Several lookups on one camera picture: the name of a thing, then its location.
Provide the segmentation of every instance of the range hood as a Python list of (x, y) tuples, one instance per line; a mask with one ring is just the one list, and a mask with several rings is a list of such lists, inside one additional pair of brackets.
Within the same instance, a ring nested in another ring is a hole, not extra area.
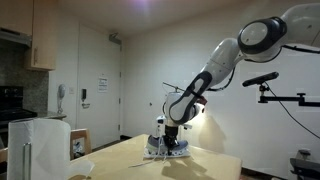
[(29, 49), (32, 37), (0, 27), (0, 48)]

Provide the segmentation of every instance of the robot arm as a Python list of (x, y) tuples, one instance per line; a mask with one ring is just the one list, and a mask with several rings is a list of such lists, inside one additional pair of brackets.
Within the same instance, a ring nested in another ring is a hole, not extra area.
[(164, 108), (167, 119), (164, 140), (168, 148), (177, 146), (178, 126), (199, 113), (196, 102), (203, 99), (202, 94), (223, 81), (238, 62), (269, 62), (290, 43), (313, 46), (319, 32), (320, 3), (315, 3), (294, 6), (281, 18), (253, 21), (240, 31), (237, 39), (223, 40), (183, 94), (168, 94)]

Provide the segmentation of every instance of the wooden table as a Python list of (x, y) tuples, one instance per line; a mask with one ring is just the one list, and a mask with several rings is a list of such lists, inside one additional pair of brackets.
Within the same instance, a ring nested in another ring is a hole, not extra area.
[(148, 135), (140, 135), (130, 140), (96, 151), (79, 159), (95, 163), (90, 173), (92, 179), (214, 179), (239, 180), (241, 160), (224, 154), (189, 146), (190, 157), (157, 159), (143, 166), (129, 166), (145, 163), (143, 158)]

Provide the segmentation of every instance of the oven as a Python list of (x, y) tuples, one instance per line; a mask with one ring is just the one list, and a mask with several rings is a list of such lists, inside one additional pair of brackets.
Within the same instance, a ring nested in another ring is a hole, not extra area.
[(23, 87), (0, 86), (0, 148), (8, 146), (9, 122), (34, 117), (36, 112), (23, 109)]

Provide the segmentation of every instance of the door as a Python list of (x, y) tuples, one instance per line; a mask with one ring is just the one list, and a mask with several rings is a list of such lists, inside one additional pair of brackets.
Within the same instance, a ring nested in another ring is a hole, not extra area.
[(84, 25), (79, 31), (76, 127), (88, 128), (91, 146), (97, 148), (120, 138), (120, 47)]

